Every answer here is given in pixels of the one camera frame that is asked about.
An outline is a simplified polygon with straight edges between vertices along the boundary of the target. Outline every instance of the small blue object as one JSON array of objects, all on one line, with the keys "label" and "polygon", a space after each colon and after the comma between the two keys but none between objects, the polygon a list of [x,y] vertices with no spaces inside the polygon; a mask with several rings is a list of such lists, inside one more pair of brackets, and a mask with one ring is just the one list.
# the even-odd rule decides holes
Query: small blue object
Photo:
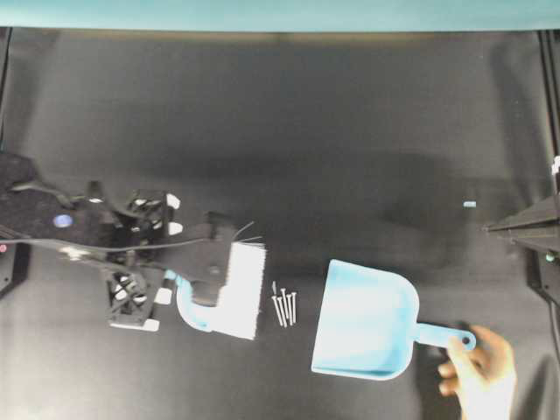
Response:
[{"label": "small blue object", "polygon": [[177,308],[181,318],[192,328],[210,333],[215,308],[193,303],[193,287],[188,280],[173,271],[166,271],[165,278],[177,284]]},{"label": "small blue object", "polygon": [[417,291],[406,278],[332,260],[311,370],[384,381],[407,368],[414,341],[447,347],[457,337],[474,349],[474,334],[418,324],[418,309]]},{"label": "small blue object", "polygon": [[59,214],[52,220],[52,223],[54,223],[54,226],[57,228],[70,228],[74,224],[74,219],[68,214]]}]

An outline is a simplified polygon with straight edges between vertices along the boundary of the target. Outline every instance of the nail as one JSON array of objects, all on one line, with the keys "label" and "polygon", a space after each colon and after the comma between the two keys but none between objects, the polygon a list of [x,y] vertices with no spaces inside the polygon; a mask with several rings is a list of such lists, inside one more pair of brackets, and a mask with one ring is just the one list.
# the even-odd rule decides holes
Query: nail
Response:
[{"label": "nail", "polygon": [[293,316],[293,310],[291,308],[291,295],[288,295],[288,312],[290,313],[290,316],[288,317],[290,319],[290,326],[293,326],[294,316]]},{"label": "nail", "polygon": [[278,301],[278,307],[280,308],[280,313],[282,313],[282,324],[283,327],[286,328],[288,325],[286,324],[286,315],[284,313],[284,299],[279,297]]},{"label": "nail", "polygon": [[278,308],[277,297],[273,296],[272,301],[274,302],[274,307],[276,308],[276,315],[278,316],[278,322],[280,326],[284,326],[284,322],[282,322],[282,315],[280,315],[280,309]]},{"label": "nail", "polygon": [[290,313],[288,312],[288,299],[286,298],[286,288],[283,287],[282,289],[280,289],[280,291],[282,292],[283,308],[285,310],[286,319],[287,319],[290,316]]},{"label": "nail", "polygon": [[298,322],[298,319],[296,318],[296,295],[297,293],[295,291],[291,293],[291,305],[294,311],[294,324]]}]

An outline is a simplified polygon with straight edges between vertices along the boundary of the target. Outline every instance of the dustpan handle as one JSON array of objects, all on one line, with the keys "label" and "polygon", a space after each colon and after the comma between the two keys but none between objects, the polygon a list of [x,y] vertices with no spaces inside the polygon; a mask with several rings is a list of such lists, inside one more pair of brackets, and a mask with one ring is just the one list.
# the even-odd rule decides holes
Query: dustpan handle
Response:
[{"label": "dustpan handle", "polygon": [[473,350],[476,347],[476,337],[470,331],[456,330],[438,325],[416,324],[414,340],[418,343],[447,348],[451,337],[457,337],[467,351]]}]

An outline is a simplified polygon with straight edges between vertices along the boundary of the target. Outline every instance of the white bristles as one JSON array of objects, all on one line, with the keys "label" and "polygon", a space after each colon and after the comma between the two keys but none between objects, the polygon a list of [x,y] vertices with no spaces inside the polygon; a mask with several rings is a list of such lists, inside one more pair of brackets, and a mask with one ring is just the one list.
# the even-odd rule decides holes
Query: white bristles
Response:
[{"label": "white bristles", "polygon": [[221,288],[212,320],[212,328],[252,340],[263,287],[264,246],[234,242],[229,256],[226,285]]}]

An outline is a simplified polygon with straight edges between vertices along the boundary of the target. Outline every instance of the screw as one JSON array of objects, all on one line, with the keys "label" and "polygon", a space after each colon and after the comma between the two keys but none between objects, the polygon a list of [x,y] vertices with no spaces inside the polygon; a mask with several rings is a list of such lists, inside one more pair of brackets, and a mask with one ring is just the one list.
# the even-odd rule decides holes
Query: screw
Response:
[{"label": "screw", "polygon": [[291,295],[288,295],[288,320],[290,321],[290,326],[294,325],[294,316],[291,309]]},{"label": "screw", "polygon": [[284,298],[283,297],[279,297],[278,298],[278,307],[280,308],[280,313],[282,313],[282,324],[283,327],[286,328],[288,326],[288,324],[286,324],[286,315],[284,313]]},{"label": "screw", "polygon": [[296,318],[296,295],[297,293],[295,291],[291,293],[291,304],[293,306],[293,311],[294,311],[294,324],[298,322],[298,319]]},{"label": "screw", "polygon": [[217,265],[211,265],[210,267],[208,267],[208,272],[213,276],[218,276],[221,273],[221,270]]},{"label": "screw", "polygon": [[280,326],[284,326],[284,322],[282,322],[282,316],[280,315],[280,308],[278,308],[277,297],[273,296],[272,301],[274,302],[274,307],[276,308],[276,315],[278,316],[278,322]]},{"label": "screw", "polygon": [[286,298],[286,288],[283,287],[282,289],[280,289],[280,291],[282,292],[283,308],[286,311],[286,318],[288,318],[290,316],[290,313],[288,312],[288,299]]}]

